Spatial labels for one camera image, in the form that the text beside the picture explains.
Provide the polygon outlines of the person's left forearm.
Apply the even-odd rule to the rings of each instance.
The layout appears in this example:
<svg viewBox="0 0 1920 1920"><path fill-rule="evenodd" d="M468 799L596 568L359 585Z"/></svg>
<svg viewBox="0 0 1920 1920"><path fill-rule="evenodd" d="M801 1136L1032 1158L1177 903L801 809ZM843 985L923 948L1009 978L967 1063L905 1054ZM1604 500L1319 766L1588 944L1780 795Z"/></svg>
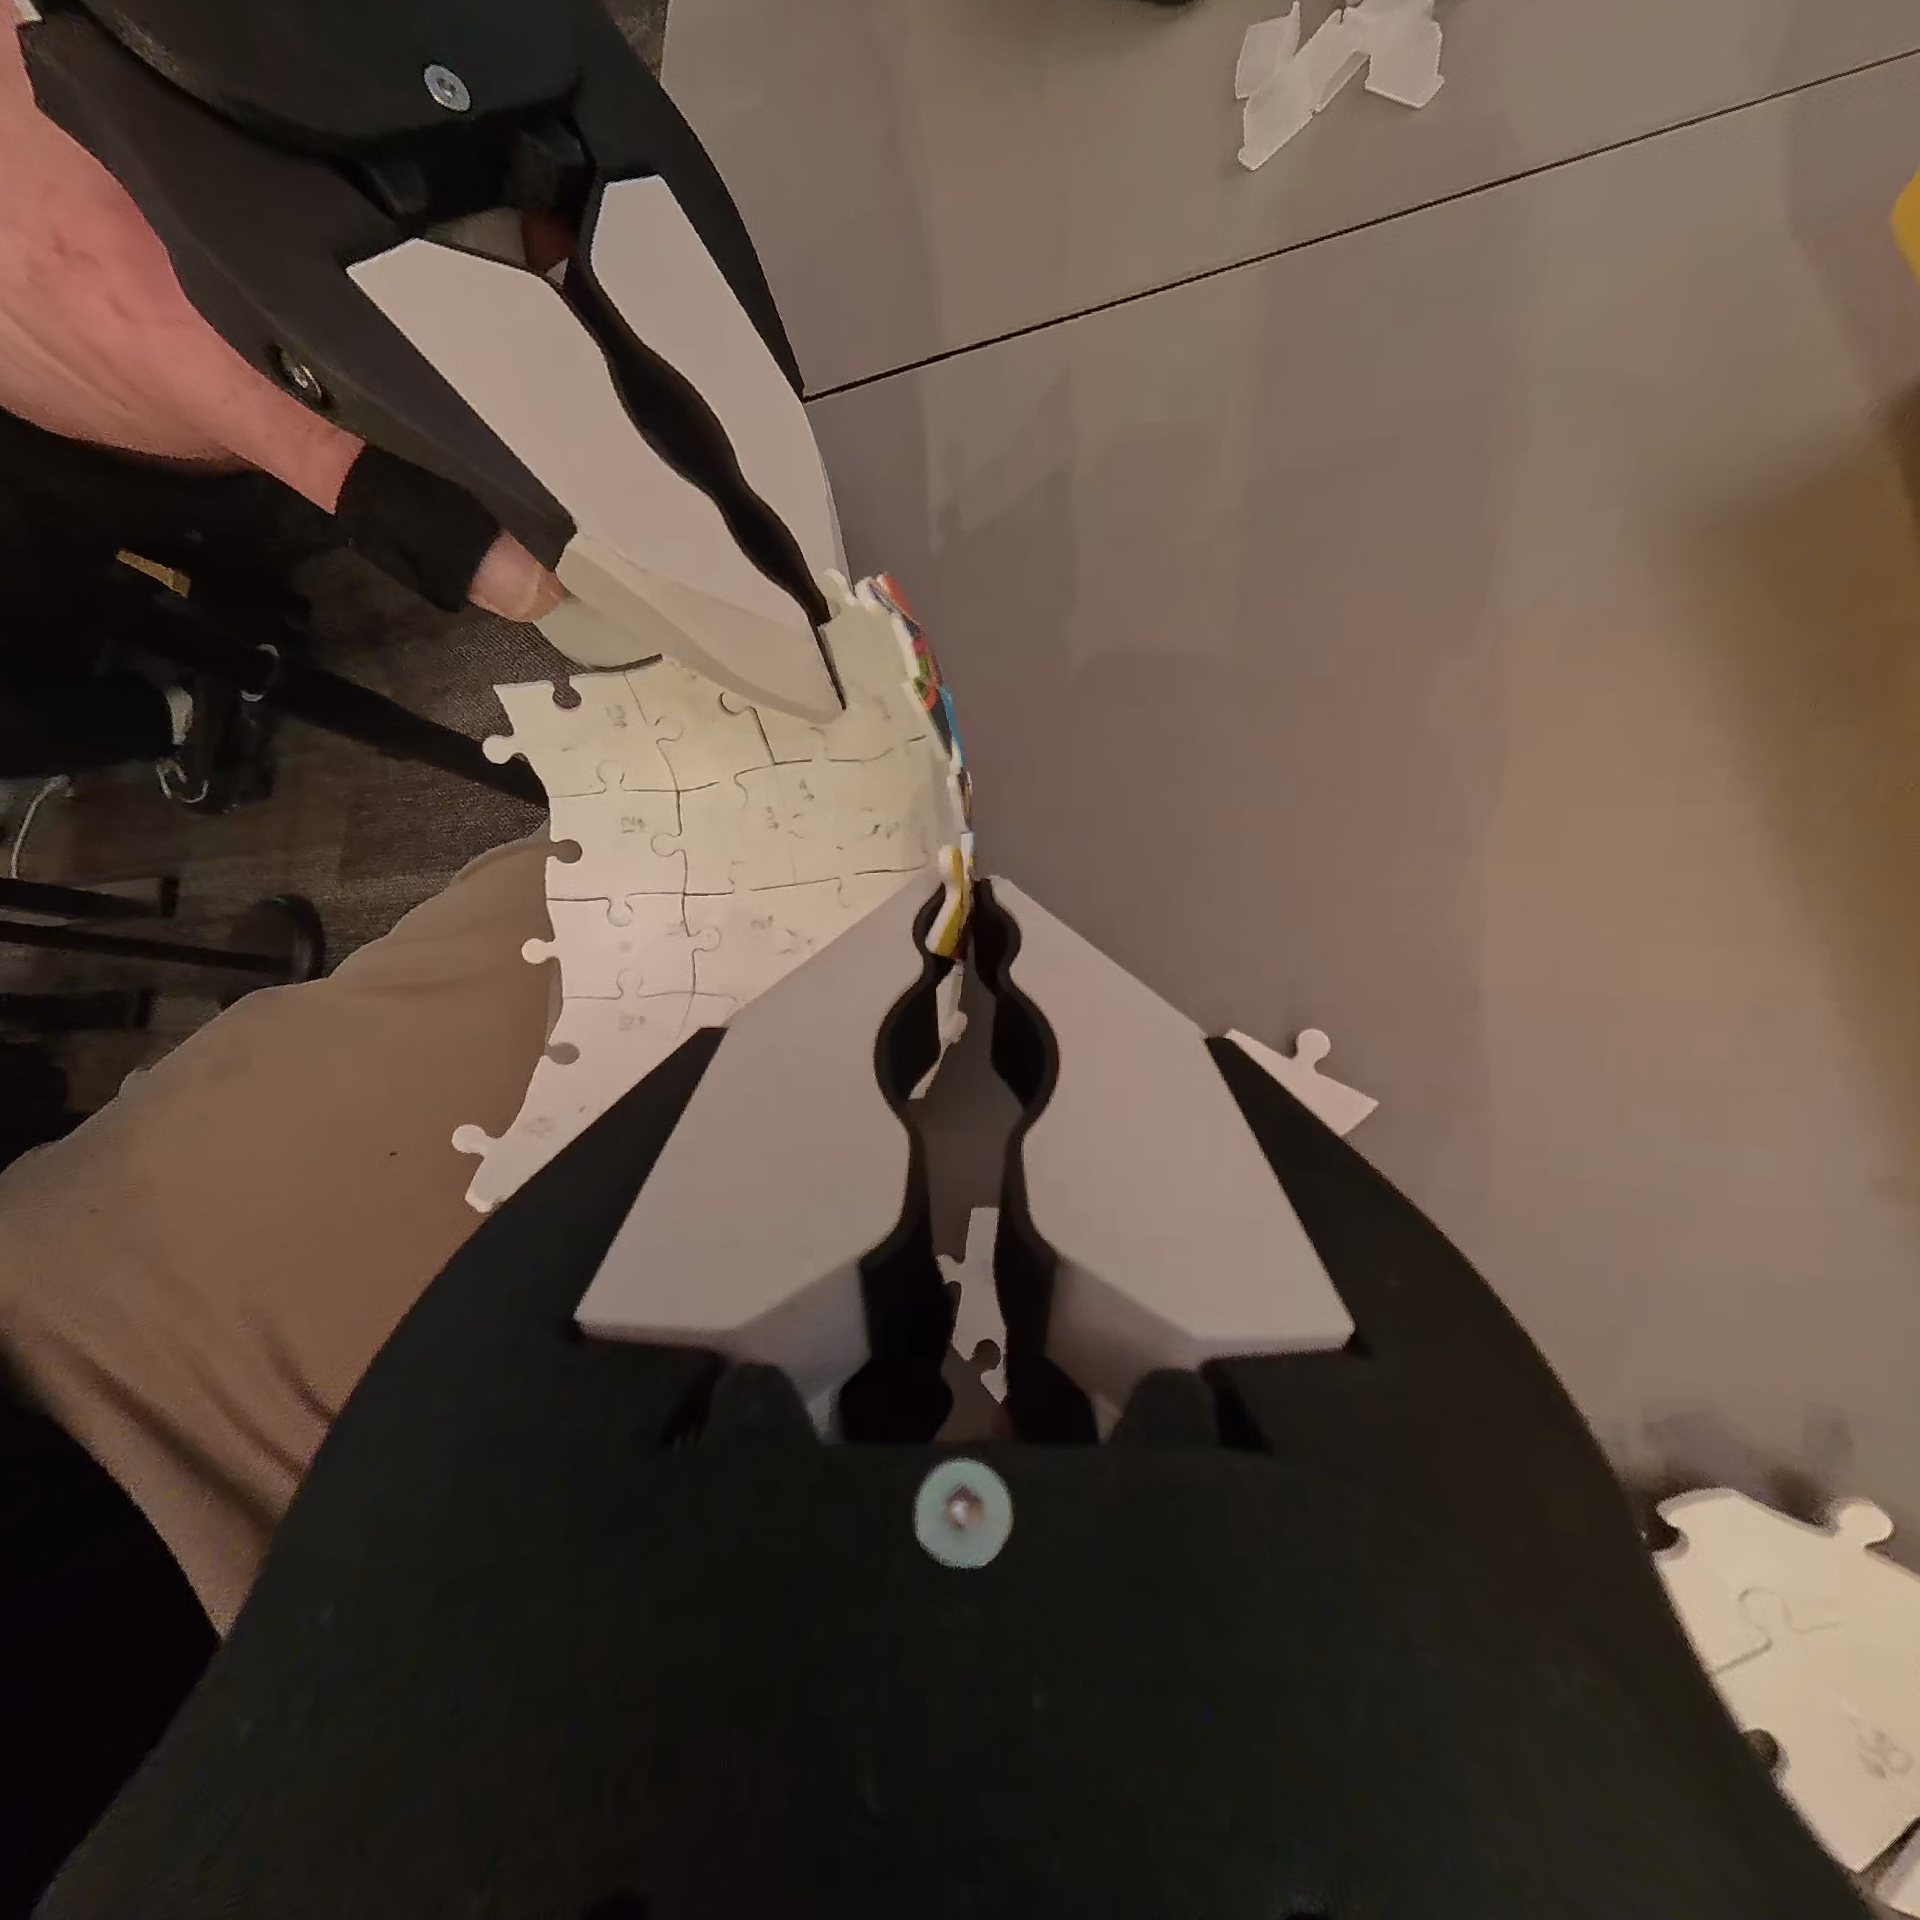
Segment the person's left forearm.
<svg viewBox="0 0 1920 1920"><path fill-rule="evenodd" d="M131 554L189 579L279 579L344 552L341 524L252 466L182 464L3 415L4 529L33 545Z"/></svg>

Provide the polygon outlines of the white puzzle pieces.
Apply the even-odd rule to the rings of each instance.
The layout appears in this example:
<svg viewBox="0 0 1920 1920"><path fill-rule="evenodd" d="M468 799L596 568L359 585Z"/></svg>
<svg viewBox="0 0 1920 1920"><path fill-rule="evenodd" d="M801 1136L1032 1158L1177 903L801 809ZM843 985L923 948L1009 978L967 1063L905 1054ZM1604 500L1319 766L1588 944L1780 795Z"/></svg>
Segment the white puzzle pieces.
<svg viewBox="0 0 1920 1920"><path fill-rule="evenodd" d="M1405 1200L1313 1097L1278 1079L1280 1058L1208 1041L1203 1090L1285 1192L1312 1255L1350 1316L1326 1352L1128 1362L1096 1376L1103 1340L1072 1332L1094 1284L1040 1226L1038 1128L1064 1115L1054 1041L999 1015L992 1068L1022 1115L1005 1147L995 1284L1003 1414L1022 1439L1099 1440L1232 1462L1287 1496L1283 1521L1206 1537L1285 1590L1299 1624L1261 1642L1287 1699L1328 1706L1350 1750L1383 1730L1415 1761L1419 1811L1400 1841L1461 1834L1441 1816L1441 1761L1518 1841L1478 1859L1520 1867L1520 1844L1575 1900L1652 1915L1624 1879L1628 1839L1649 1823L1659 1867L1728 1888L1707 1834L1790 1915L1788 1867L1816 1843L1862 1882L1915 1856L1915 1576L1879 1555L1888 1516L1854 1500L1812 1526L1732 1491L1661 1506L1673 1540L1648 1550L1588 1426L1520 1323L1472 1264ZM1809 1834L1776 1841L1774 1828Z"/></svg>

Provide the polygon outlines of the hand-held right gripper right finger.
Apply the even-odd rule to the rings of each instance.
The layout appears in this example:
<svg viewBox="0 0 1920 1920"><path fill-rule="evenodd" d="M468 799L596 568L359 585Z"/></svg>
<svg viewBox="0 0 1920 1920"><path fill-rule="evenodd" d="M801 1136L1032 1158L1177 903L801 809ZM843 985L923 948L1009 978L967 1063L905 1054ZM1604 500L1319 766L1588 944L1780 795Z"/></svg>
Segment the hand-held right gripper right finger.
<svg viewBox="0 0 1920 1920"><path fill-rule="evenodd" d="M1332 1353L1353 1336L1204 1032L1009 880L973 910L1017 1118L995 1276L1022 1361Z"/></svg>

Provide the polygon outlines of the person's left hand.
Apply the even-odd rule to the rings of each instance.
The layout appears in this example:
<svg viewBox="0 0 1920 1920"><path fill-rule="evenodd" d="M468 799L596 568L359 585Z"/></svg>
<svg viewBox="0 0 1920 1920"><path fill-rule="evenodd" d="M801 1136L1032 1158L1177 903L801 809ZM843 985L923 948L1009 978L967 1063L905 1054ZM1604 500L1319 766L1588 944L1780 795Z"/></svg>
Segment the person's left hand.
<svg viewBox="0 0 1920 1920"><path fill-rule="evenodd" d="M368 452L188 302L126 187L36 106L14 23L3 58L3 400L72 442L252 466L328 516Z"/></svg>

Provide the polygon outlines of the person's tan trouser leg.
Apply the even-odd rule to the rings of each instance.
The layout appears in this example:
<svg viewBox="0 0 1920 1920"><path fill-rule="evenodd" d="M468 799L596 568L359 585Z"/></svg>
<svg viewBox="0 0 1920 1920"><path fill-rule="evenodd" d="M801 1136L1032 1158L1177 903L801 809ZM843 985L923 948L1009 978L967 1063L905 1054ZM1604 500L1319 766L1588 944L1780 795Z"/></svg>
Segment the person's tan trouser leg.
<svg viewBox="0 0 1920 1920"><path fill-rule="evenodd" d="M332 1423L483 1227L453 1136L548 1041L547 852L479 856L328 976L243 996L4 1174L4 1406L150 1523L217 1642Z"/></svg>

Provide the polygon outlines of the partly built white puzzle ball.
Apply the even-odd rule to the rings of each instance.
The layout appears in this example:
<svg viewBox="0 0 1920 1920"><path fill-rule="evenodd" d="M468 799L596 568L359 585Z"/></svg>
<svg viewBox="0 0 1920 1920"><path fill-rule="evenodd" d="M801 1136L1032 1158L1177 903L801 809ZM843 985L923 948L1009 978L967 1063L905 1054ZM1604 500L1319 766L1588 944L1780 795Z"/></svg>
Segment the partly built white puzzle ball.
<svg viewBox="0 0 1920 1920"><path fill-rule="evenodd" d="M808 723L655 659L495 686L484 755L541 785L556 1020L516 1115L462 1128L465 1204L487 1214L660 1066L723 1026L892 897L939 890L923 947L950 962L975 875L952 698L892 575L823 577L847 698Z"/></svg>

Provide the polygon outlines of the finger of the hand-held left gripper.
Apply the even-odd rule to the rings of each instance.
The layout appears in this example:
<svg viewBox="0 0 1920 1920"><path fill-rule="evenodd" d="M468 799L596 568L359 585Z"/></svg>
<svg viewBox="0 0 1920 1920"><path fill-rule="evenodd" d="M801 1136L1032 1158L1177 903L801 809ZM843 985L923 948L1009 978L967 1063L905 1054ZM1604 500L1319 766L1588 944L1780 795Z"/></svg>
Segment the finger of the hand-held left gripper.
<svg viewBox="0 0 1920 1920"><path fill-rule="evenodd" d="M843 555L805 403L668 180L600 186L568 307L633 470L608 540L711 601L817 601Z"/></svg>
<svg viewBox="0 0 1920 1920"><path fill-rule="evenodd" d="M645 442L552 282L424 239L350 278L571 516L548 562L565 600L539 620L567 662L615 670L662 656L750 705L841 711L800 603Z"/></svg>

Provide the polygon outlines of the pile of clear plastic caps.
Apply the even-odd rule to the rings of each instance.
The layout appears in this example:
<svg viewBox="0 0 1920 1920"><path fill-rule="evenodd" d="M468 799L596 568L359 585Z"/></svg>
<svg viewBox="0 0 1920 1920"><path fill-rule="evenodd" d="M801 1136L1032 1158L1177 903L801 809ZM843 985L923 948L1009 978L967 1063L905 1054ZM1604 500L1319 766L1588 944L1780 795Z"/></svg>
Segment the pile of clear plastic caps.
<svg viewBox="0 0 1920 1920"><path fill-rule="evenodd" d="M1435 2L1332 4L1312 32L1302 4L1256 20L1235 67L1238 167L1261 169L1356 81L1397 108L1427 108L1444 84L1441 52Z"/></svg>

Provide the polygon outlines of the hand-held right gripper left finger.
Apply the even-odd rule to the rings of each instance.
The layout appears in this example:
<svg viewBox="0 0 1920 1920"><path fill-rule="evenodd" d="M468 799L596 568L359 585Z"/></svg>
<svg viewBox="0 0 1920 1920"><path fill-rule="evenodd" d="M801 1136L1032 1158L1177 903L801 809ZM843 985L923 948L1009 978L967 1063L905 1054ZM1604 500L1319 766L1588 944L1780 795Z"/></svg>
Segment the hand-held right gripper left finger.
<svg viewBox="0 0 1920 1920"><path fill-rule="evenodd" d="M575 1312L734 1362L864 1362L861 1260L909 1218L915 1104L949 1050L947 906L912 873L737 1012Z"/></svg>

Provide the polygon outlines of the wooden-edged white table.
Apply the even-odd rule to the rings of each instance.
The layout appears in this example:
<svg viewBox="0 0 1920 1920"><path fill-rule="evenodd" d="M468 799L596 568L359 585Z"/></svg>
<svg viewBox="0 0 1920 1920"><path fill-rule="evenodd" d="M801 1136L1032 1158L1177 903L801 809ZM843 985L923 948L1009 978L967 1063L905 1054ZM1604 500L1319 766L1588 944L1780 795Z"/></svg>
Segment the wooden-edged white table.
<svg viewBox="0 0 1920 1920"><path fill-rule="evenodd" d="M1438 4L1441 88L1350 81L1238 163L1285 4L673 2L662 83L808 398L1915 55L1915 2Z"/></svg>

